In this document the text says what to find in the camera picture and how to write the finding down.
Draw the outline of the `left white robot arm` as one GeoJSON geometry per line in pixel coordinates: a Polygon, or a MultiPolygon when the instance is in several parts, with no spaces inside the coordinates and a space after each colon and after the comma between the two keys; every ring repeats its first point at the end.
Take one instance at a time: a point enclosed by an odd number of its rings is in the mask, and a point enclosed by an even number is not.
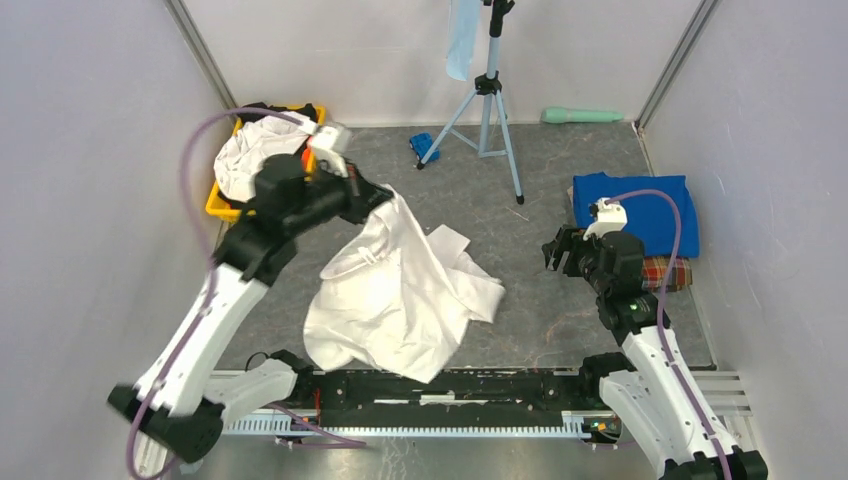
{"type": "Polygon", "coordinates": [[[366,180],[343,161],[339,174],[308,174],[292,155],[275,155],[253,180],[247,213],[224,235],[211,257],[204,286],[160,358],[133,384],[118,384],[110,406],[179,460],[194,463],[223,430],[257,409],[284,401],[306,405],[313,379],[301,359],[274,353],[236,377],[213,370],[246,316],[297,253],[296,239],[335,218],[365,223],[391,201],[387,187],[366,180]]]}

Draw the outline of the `blue printed t-shirt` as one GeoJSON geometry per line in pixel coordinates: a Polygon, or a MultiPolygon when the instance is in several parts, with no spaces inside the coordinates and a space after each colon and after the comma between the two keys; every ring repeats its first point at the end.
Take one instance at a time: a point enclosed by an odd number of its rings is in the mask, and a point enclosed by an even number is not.
{"type": "MultiPolygon", "coordinates": [[[[590,206],[598,199],[645,189],[664,192],[679,210],[681,237],[677,255],[684,258],[699,257],[698,218],[683,175],[614,177],[604,172],[576,175],[573,177],[572,204],[577,225],[585,228],[593,222],[590,206]]],[[[624,230],[642,240],[645,254],[670,255],[676,228],[669,203],[655,195],[640,195],[624,199],[620,204],[628,217],[624,230]]]]}

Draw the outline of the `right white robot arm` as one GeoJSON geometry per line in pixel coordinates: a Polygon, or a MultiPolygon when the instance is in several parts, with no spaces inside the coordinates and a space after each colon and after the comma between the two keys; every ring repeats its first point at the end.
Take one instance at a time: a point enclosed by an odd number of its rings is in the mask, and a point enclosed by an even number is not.
{"type": "Polygon", "coordinates": [[[708,404],[684,361],[659,299],[644,289],[644,248],[635,236],[602,237],[562,226],[542,247],[552,271],[585,280],[619,352],[584,359],[580,400],[608,406],[660,479],[765,479],[757,450],[744,450],[708,404]]]}

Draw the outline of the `white long-sleeve shirt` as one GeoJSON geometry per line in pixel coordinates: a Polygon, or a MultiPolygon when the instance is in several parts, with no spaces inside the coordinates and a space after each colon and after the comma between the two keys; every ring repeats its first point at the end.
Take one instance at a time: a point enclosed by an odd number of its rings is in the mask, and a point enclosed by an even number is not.
{"type": "Polygon", "coordinates": [[[303,329],[310,359],[325,371],[357,360],[431,382],[469,323],[493,323],[506,294],[469,244],[446,225],[425,232],[400,194],[380,205],[320,273],[303,329]]]}

